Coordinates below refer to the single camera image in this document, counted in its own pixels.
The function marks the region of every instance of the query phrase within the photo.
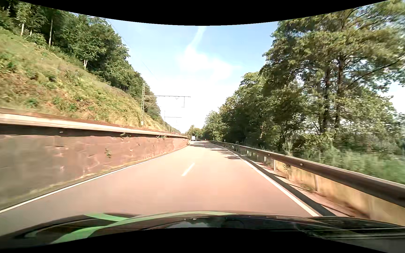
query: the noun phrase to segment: dashed center line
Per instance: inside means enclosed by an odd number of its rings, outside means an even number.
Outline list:
[[[190,169],[193,167],[193,165],[195,165],[195,163],[193,163],[192,165],[190,165],[190,167],[188,167],[188,169],[183,172],[182,176],[186,175],[186,174],[190,171]]]

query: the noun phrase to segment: concrete retaining wall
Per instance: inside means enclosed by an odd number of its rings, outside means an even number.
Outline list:
[[[403,207],[296,167],[287,170],[279,161],[276,161],[276,165],[276,169],[290,181],[302,184],[336,203],[351,207],[371,220],[405,226]]]
[[[187,145],[183,136],[0,124],[0,210]]]

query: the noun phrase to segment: car hood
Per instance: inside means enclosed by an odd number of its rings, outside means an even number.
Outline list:
[[[175,227],[299,231],[308,236],[343,242],[354,237],[371,238],[386,234],[386,239],[391,239],[392,236],[397,238],[405,235],[405,227],[399,225],[338,216],[298,217],[239,211],[167,212],[153,215],[91,213],[39,224],[0,236],[0,249],[13,248],[16,245],[33,247],[106,234]]]

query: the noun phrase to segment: vegetation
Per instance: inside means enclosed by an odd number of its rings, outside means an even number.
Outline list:
[[[0,0],[0,106],[138,126],[142,86],[154,94],[128,51],[104,19]],[[145,126],[162,129],[147,98]]]
[[[280,21],[266,63],[246,73],[203,138],[294,155],[405,184],[405,3]]]
[[[203,131],[200,128],[191,125],[190,128],[185,132],[185,135],[190,139],[192,136],[196,136],[196,139],[199,139],[203,135]]]

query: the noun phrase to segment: grass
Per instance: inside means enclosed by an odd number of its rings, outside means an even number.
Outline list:
[[[1,27],[0,107],[134,127],[141,112],[122,90]],[[144,125],[162,129],[148,115]]]
[[[331,148],[323,154],[305,153],[302,158],[405,185],[405,158],[402,157],[383,157],[374,153],[353,151],[341,152]]]

